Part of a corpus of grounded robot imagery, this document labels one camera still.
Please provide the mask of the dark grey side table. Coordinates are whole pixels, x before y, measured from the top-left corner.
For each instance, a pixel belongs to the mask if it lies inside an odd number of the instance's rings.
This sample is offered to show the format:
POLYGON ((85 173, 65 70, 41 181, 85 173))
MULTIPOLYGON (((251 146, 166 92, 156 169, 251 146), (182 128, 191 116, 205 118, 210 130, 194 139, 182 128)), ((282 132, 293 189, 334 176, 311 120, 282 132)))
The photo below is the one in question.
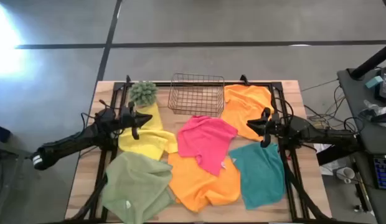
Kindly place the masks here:
POLYGON ((0 217, 11 186, 16 182, 24 160, 31 154, 0 141, 0 217))

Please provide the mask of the orange microfiber towel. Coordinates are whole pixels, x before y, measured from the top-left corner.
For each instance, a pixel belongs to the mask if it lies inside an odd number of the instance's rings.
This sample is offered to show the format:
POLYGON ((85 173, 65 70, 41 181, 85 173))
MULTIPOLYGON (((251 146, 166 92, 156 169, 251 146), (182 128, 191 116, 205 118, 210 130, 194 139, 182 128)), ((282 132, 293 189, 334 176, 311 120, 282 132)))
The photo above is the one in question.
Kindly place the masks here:
POLYGON ((264 86, 227 85, 224 88, 225 108, 221 118, 244 138, 261 141, 263 138, 247 126, 248 120, 260 119, 265 108, 271 113, 271 93, 264 86))
POLYGON ((168 155, 167 161, 172 166, 169 187, 177 202, 192 212, 197 213, 209 204, 230 204, 240 197, 240 172, 228 157, 218 176, 203 170, 195 159, 177 153, 168 155))

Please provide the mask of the black aluminium table frame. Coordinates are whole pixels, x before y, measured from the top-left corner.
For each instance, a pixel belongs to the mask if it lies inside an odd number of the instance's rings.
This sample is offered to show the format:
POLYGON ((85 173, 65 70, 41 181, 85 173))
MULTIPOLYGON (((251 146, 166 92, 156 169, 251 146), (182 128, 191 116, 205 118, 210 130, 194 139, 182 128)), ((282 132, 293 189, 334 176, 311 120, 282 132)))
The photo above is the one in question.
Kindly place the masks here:
MULTIPOLYGON (((303 99, 299 83, 296 80, 270 80, 273 92, 276 96, 283 96, 289 103, 288 109, 293 110, 296 116, 305 118, 303 99)), ((179 128, 189 119, 188 115, 174 114, 168 107, 169 81, 157 81, 158 106, 163 127, 166 131, 176 133, 179 128)), ((72 218, 83 207, 92 194, 97 182, 97 173, 100 165, 107 166, 111 159, 111 153, 102 153, 99 149, 92 151, 86 149, 83 156, 79 158, 75 173, 71 194, 68 200, 67 210, 64 217, 72 218)), ((295 151, 288 161, 289 168, 294 173, 300 174, 300 179, 306 193, 314 204, 327 217, 331 217, 331 209, 327 199, 324 182, 320 167, 313 149, 301 147, 295 151)), ((188 210, 181 203, 174 203, 150 219, 150 223, 157 224, 231 224, 231 223, 287 223, 292 221, 290 213, 290 202, 283 197, 278 203, 264 205, 256 210, 247 210, 242 199, 236 202, 222 205, 208 205, 199 213, 188 210)))

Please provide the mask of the small teal box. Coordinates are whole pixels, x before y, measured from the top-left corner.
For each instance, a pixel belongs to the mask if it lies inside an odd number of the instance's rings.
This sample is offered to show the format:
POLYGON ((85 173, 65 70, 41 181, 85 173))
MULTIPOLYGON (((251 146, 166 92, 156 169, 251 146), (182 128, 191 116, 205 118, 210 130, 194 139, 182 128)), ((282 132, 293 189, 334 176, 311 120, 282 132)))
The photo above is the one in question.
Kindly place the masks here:
POLYGON ((365 83, 365 86, 368 89, 372 89, 372 88, 375 88, 377 85, 381 84, 383 81, 384 81, 383 78, 378 75, 378 76, 372 77, 369 81, 367 81, 365 83))

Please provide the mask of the white mug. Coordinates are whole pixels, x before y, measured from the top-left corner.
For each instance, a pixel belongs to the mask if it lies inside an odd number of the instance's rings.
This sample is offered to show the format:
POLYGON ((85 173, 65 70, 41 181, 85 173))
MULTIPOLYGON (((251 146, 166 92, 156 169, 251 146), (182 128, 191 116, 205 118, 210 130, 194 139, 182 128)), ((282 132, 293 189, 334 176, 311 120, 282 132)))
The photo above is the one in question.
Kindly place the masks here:
POLYGON ((355 172, 350 167, 341 167, 336 170, 336 177, 341 179, 345 184, 350 184, 355 178, 355 172))

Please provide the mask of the teal microfiber towel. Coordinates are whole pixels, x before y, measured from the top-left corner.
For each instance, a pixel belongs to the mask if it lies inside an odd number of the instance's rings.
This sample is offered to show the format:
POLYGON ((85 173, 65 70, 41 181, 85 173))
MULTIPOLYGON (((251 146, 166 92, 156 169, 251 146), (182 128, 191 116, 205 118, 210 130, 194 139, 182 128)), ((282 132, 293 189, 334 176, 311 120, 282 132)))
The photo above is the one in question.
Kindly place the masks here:
POLYGON ((279 202, 285 194, 285 172, 278 145, 259 142, 229 152, 240 171, 241 194, 247 210, 279 202))

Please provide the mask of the pink microfiber towel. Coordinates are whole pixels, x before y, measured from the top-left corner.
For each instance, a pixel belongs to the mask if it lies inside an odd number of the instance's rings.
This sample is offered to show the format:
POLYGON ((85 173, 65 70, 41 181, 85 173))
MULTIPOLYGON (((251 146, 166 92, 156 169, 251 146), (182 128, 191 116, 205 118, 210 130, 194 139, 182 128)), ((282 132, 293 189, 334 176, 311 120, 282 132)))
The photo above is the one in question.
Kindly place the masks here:
POLYGON ((199 167, 218 176, 237 130, 219 118, 193 116, 177 133, 178 153, 193 157, 199 167))

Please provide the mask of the grey side desk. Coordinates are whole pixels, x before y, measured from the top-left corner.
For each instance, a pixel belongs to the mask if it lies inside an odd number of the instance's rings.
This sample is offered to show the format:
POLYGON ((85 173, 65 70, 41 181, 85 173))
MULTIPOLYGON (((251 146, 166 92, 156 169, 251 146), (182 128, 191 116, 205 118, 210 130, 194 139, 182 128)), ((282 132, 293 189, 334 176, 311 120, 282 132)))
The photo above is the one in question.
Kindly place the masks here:
MULTIPOLYGON (((347 70, 337 72, 340 86, 345 94, 351 114, 358 117, 366 108, 364 101, 385 106, 385 103, 374 98, 374 91, 368 89, 365 83, 375 75, 374 71, 368 72, 362 80, 353 80, 347 70)), ((371 123, 366 119, 356 121, 360 132, 363 151, 354 154, 362 180, 366 183, 367 194, 374 210, 378 224, 386 224, 386 190, 379 189, 375 179, 372 157, 386 155, 386 127, 371 123)))

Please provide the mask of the black round pole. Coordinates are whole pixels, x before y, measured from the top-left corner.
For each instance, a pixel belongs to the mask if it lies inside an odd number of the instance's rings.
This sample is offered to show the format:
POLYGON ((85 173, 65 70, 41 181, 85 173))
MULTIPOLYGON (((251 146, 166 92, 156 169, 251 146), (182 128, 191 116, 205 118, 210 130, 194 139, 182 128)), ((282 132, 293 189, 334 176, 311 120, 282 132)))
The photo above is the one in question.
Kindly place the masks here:
POLYGON ((385 60, 386 46, 371 56, 371 58, 366 60, 363 64, 355 68, 352 72, 350 72, 350 77, 354 80, 360 80, 367 72, 371 71, 385 60))

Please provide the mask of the light green microfiber towel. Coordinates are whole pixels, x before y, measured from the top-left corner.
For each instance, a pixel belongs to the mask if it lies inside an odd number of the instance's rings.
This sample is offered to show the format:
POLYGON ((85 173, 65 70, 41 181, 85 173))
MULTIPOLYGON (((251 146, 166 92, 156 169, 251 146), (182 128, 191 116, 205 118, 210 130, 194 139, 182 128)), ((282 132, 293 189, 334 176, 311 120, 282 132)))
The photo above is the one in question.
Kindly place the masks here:
POLYGON ((102 204, 124 224, 143 224, 174 203, 171 171, 164 162, 123 152, 106 168, 102 204))

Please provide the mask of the black device with blue light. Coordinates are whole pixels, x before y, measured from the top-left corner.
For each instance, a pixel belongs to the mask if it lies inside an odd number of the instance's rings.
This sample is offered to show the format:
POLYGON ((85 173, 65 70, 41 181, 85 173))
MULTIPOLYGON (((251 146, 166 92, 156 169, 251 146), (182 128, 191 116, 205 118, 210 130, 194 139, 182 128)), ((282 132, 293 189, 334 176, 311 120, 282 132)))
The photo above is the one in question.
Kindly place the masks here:
POLYGON ((11 136, 11 132, 0 126, 0 142, 7 143, 11 136))

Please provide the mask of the clear plastic bag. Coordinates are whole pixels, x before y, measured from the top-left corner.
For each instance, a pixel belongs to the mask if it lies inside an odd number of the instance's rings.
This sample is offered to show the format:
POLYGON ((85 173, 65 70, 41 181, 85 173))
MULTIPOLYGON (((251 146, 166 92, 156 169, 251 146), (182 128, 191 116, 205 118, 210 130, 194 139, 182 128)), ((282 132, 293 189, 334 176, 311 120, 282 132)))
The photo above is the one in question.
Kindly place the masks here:
POLYGON ((365 108, 359 113, 361 118, 367 121, 386 127, 386 106, 379 106, 364 100, 365 108))

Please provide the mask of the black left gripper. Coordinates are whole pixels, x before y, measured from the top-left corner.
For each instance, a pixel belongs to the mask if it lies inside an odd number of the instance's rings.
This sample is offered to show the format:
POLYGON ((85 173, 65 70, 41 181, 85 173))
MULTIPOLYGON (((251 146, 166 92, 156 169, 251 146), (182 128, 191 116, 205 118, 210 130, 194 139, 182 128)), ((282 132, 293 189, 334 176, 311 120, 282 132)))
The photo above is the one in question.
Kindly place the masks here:
POLYGON ((137 121, 138 121, 138 127, 139 128, 150 128, 151 127, 151 114, 142 114, 142 113, 136 113, 136 110, 134 108, 134 102, 130 101, 128 103, 129 113, 132 117, 132 125, 131 125, 131 133, 132 137, 135 140, 139 139, 139 134, 137 131, 137 121))

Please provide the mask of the black desk support beam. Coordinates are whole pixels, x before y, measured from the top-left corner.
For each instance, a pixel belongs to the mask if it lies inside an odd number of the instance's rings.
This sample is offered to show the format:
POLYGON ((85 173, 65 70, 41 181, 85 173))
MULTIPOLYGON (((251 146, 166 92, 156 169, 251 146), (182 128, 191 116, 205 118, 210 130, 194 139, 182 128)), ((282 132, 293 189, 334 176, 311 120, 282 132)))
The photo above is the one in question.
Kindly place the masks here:
POLYGON ((330 162, 336 161, 340 158, 349 156, 356 152, 363 151, 364 149, 359 145, 351 145, 351 146, 329 146, 327 149, 322 150, 317 153, 317 160, 320 166, 324 164, 328 164, 330 162))

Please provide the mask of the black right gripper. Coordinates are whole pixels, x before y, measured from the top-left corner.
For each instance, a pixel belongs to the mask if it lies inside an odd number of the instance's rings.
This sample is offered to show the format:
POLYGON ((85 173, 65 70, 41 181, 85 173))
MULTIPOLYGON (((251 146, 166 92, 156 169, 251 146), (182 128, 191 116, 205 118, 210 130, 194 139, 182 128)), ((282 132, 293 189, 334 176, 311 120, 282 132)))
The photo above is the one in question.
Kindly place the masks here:
POLYGON ((269 133, 269 126, 271 110, 265 108, 261 114, 261 119, 252 119, 247 121, 247 126, 252 129, 258 136, 263 136, 261 147, 268 147, 271 143, 271 136, 269 133))

